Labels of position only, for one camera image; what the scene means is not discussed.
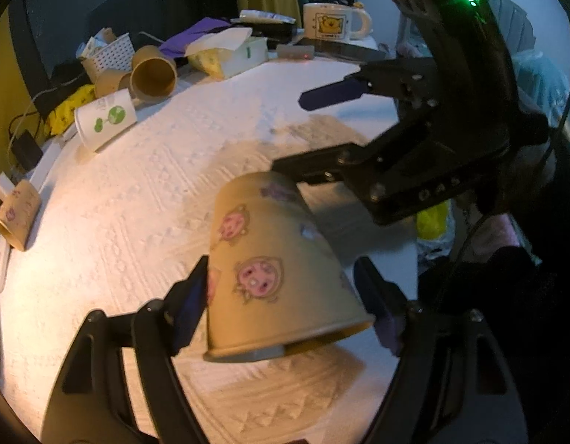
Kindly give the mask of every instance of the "brown paper cup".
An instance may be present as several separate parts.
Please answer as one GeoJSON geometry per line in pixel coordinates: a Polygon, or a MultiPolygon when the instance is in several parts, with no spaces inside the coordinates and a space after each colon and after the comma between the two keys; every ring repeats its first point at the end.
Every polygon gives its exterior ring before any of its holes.
{"type": "Polygon", "coordinates": [[[244,175],[219,192],[207,304],[211,361],[304,352],[374,321],[296,185],[273,172],[244,175]]]}
{"type": "Polygon", "coordinates": [[[116,70],[108,68],[104,70],[96,80],[95,94],[96,98],[102,98],[110,95],[115,91],[123,90],[130,87],[131,72],[124,70],[116,70]]]}
{"type": "Polygon", "coordinates": [[[26,249],[39,207],[40,195],[28,181],[21,181],[0,206],[0,234],[14,249],[26,249]]]}
{"type": "Polygon", "coordinates": [[[130,86],[133,94],[148,103],[169,97],[176,88],[176,63],[157,47],[142,47],[133,56],[130,86]]]}

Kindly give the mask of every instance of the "yellow bag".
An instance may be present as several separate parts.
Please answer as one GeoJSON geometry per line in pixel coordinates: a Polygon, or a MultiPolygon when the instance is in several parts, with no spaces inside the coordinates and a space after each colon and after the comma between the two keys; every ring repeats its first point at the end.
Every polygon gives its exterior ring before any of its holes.
{"type": "Polygon", "coordinates": [[[50,112],[44,126],[45,134],[48,135],[50,132],[51,135],[61,135],[74,122],[76,108],[84,106],[95,99],[94,85],[83,85],[83,87],[78,88],[65,102],[50,112]]]}
{"type": "Polygon", "coordinates": [[[449,213],[449,203],[442,202],[435,207],[423,210],[416,215],[416,231],[419,238],[424,240],[435,240],[447,231],[447,214],[449,213]]]}

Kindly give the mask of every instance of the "white tablecloth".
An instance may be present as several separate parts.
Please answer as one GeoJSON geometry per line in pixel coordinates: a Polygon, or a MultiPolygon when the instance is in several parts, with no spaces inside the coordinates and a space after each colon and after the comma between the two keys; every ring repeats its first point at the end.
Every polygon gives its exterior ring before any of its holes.
{"type": "MultiPolygon", "coordinates": [[[[366,142],[396,121],[390,99],[364,96],[308,114],[301,91],[357,67],[326,60],[272,61],[228,81],[201,74],[98,154],[78,137],[63,149],[41,191],[43,206],[25,253],[13,251],[0,295],[3,392],[39,434],[50,389],[78,326],[93,308],[129,313],[165,295],[209,250],[213,200],[235,176],[271,160],[347,141],[366,142]]],[[[411,221],[388,228],[341,184],[301,191],[350,272],[369,254],[409,298],[416,294],[411,221]]],[[[272,361],[201,359],[206,322],[175,360],[210,441],[356,443],[387,390],[396,359],[373,330],[336,345],[272,361]]],[[[142,430],[155,434],[132,350],[127,379],[142,430]]]]}

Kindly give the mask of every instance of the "black cloth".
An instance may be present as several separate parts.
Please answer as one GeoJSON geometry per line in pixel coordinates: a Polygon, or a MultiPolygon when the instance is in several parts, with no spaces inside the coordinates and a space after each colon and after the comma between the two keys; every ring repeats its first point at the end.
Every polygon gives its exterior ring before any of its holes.
{"type": "MultiPolygon", "coordinates": [[[[505,247],[486,264],[463,263],[440,311],[478,308],[508,360],[530,442],[570,443],[570,148],[556,149],[554,180],[512,213],[542,264],[505,247]]],[[[447,259],[419,278],[419,299],[432,304],[452,267],[447,259]]]]}

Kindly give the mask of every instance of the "plastic basket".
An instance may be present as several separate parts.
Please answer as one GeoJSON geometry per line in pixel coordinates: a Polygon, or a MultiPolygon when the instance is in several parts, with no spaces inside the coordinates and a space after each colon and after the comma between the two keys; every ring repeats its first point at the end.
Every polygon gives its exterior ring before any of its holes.
{"type": "Polygon", "coordinates": [[[95,55],[86,58],[81,64],[92,83],[96,83],[98,75],[108,68],[131,71],[133,55],[135,55],[135,49],[129,34],[126,33],[99,50],[95,55]]]}

